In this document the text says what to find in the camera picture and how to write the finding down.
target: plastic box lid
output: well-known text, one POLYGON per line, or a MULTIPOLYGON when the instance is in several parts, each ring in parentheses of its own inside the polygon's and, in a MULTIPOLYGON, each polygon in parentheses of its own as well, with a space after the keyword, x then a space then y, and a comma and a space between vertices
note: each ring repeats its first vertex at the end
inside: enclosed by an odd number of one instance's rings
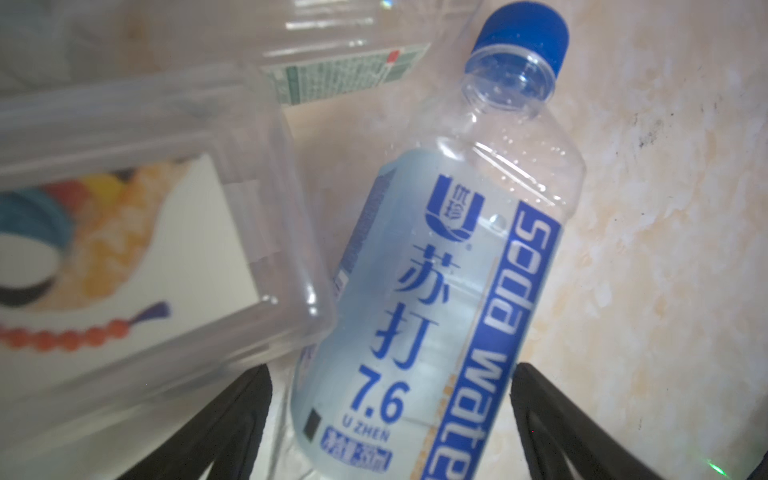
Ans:
POLYGON ((328 333, 286 132, 237 64, 0 103, 0 462, 328 333))

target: transparent plastic container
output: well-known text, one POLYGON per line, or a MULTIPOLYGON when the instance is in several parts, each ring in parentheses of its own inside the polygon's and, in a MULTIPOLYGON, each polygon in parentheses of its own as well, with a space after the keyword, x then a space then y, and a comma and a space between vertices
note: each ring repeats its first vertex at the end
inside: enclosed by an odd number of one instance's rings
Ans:
POLYGON ((0 462, 333 328, 291 149, 237 64, 0 103, 0 462))
POLYGON ((584 181, 545 105, 567 46, 549 7, 500 8, 379 171, 293 378, 301 478, 474 475, 584 181))
POLYGON ((0 2, 0 97, 70 79, 66 46, 46 0, 0 2))
POLYGON ((73 81, 246 59, 281 104, 399 80, 478 0, 59 0, 73 81))

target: purple tassel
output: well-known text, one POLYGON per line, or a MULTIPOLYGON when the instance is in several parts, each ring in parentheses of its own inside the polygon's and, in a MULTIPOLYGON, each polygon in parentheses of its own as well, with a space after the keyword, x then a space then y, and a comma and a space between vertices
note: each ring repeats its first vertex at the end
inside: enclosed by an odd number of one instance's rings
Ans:
POLYGON ((143 322, 145 320, 168 318, 169 316, 170 316, 170 307, 168 306, 168 303, 157 302, 154 305, 149 306, 143 312, 136 315, 131 320, 131 324, 135 325, 136 323, 143 322))

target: bottle neck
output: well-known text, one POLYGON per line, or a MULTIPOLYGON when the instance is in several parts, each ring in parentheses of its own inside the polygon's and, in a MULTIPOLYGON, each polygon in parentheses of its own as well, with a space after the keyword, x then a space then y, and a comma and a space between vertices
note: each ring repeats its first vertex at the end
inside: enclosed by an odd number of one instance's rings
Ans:
POLYGON ((489 45, 472 52, 463 89, 470 101, 518 110, 533 100, 546 102, 556 77, 539 54, 517 45, 489 45))

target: green light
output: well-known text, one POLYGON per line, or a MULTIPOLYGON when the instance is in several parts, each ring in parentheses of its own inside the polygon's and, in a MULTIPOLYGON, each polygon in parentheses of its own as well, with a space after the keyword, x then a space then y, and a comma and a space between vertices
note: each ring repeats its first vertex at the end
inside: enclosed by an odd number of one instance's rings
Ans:
POLYGON ((712 469, 713 469, 715 472, 717 472, 717 473, 721 474, 723 477, 727 477, 727 476, 728 476, 728 475, 726 474, 726 472, 723 472, 723 469, 722 469, 722 468, 718 467, 717 465, 713 464, 712 462, 709 462, 709 461, 707 461, 707 463, 709 464, 709 466, 710 466, 710 467, 712 467, 712 469))

